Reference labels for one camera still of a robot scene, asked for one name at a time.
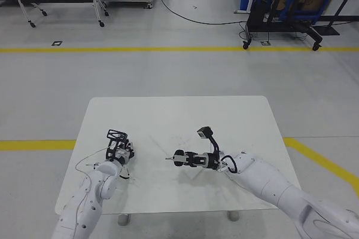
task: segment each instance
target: cart wheel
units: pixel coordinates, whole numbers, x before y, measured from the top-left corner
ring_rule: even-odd
[[[314,46],[312,47],[312,50],[313,50],[313,51],[318,51],[319,48],[320,48],[320,45],[317,44],[317,43],[314,43]]]
[[[249,43],[244,41],[244,49],[247,50],[249,48]]]
[[[153,5],[152,4],[146,4],[144,6],[144,9],[152,9],[153,8]]]

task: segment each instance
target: white table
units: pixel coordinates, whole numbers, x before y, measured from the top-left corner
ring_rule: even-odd
[[[60,214],[83,180],[74,170],[80,159],[108,145],[107,132],[129,135],[136,151],[130,164],[131,179],[103,204],[103,214],[205,212],[274,209],[234,184],[225,174],[202,170],[193,180],[190,167],[175,167],[177,149],[209,152],[210,142],[197,130],[210,126],[220,149],[235,156],[242,150],[268,161],[297,187],[283,139],[267,99],[263,96],[215,97],[104,97],[90,101],[57,199]],[[105,160],[105,152],[82,162]]]

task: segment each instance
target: yellow floor line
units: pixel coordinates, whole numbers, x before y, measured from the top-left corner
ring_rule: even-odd
[[[286,147],[291,147],[291,148],[295,149],[296,151],[298,151],[302,155],[306,156],[310,160],[314,161],[315,163],[324,167],[328,171],[332,172],[337,177],[348,182],[352,186],[356,195],[359,198],[359,178],[357,176],[346,171],[344,168],[341,168],[339,165],[331,162],[330,160],[328,160],[327,158],[318,154],[317,152],[311,150],[304,144],[298,142],[296,139],[284,138],[284,142],[285,142]]]
[[[73,150],[76,140],[0,141],[0,151]]]
[[[22,141],[0,141],[0,151],[58,151],[73,150],[76,140],[22,140]],[[326,168],[337,177],[348,182],[359,198],[359,178],[341,168],[329,159],[309,149],[304,144],[293,138],[284,138],[286,147],[291,147],[306,156],[313,162]]]
[[[0,48],[0,53],[101,53],[142,51],[245,51],[242,47]],[[311,47],[250,47],[248,51],[310,51]],[[359,52],[359,47],[321,47],[319,51]]]

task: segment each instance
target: gray floor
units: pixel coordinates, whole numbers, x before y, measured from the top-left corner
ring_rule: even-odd
[[[244,20],[236,1],[169,1],[206,22]],[[240,27],[204,26],[172,15],[157,1],[152,10],[110,8],[100,28],[91,4],[0,8],[0,47],[240,46]],[[326,47],[359,47],[359,23],[335,27]],[[259,35],[259,40],[267,34]],[[310,46],[270,34],[274,46]],[[264,95],[284,137],[306,146],[359,177],[359,53],[135,52],[0,54],[0,140],[75,139],[89,100],[101,96]],[[288,149],[302,188],[359,214],[350,185]],[[0,238],[48,238],[70,151],[0,152]],[[104,215],[91,238],[298,238],[279,210],[133,215],[127,227]]]

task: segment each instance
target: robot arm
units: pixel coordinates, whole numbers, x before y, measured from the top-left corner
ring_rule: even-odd
[[[242,152],[235,158],[219,151],[209,127],[198,131],[214,145],[213,153],[197,154],[177,150],[176,166],[204,167],[223,171],[231,180],[256,197],[282,210],[295,224],[303,239],[359,239],[359,217],[328,201],[318,201],[296,188],[274,166]]]
[[[123,165],[134,156],[127,134],[109,130],[106,161],[95,164],[63,208],[52,239],[88,239],[102,213],[102,202],[112,197]]]

